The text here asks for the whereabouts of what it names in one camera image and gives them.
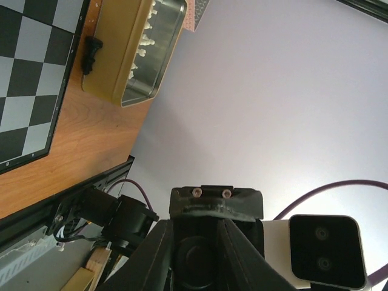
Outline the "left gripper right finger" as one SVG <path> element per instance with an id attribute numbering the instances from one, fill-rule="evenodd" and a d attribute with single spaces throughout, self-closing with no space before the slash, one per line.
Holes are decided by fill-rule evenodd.
<path id="1" fill-rule="evenodd" d="M 230 219 L 218 222 L 218 290 L 295 290 Z"/>

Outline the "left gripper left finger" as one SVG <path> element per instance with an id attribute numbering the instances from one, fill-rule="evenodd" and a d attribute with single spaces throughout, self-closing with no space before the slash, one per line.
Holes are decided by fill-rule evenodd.
<path id="1" fill-rule="evenodd" d="M 173 221 L 160 220 L 128 261 L 97 290 L 163 290 L 173 252 Z"/>

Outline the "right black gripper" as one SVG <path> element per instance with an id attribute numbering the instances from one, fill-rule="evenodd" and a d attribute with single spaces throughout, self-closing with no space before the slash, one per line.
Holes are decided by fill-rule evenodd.
<path id="1" fill-rule="evenodd" d="M 218 290 L 217 226 L 231 219 L 263 253 L 263 196 L 251 188 L 185 186 L 170 195 L 174 248 L 169 290 Z"/>

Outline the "black chess piece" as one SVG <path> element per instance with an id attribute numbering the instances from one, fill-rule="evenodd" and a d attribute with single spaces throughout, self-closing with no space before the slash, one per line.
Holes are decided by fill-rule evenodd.
<path id="1" fill-rule="evenodd" d="M 93 70 L 95 63 L 95 55 L 98 50 L 103 48 L 103 42 L 93 36 L 85 38 L 85 52 L 81 61 L 81 68 L 83 75 L 88 75 Z"/>

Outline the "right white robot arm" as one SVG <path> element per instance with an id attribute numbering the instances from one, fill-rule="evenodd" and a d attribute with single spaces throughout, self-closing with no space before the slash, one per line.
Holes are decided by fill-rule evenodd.
<path id="1" fill-rule="evenodd" d="M 94 187 L 75 193 L 55 228 L 75 218 L 102 228 L 128 261 L 100 290 L 256 290 L 264 262 L 263 196 L 232 186 L 185 186 L 170 196 L 169 218 L 148 201 Z"/>

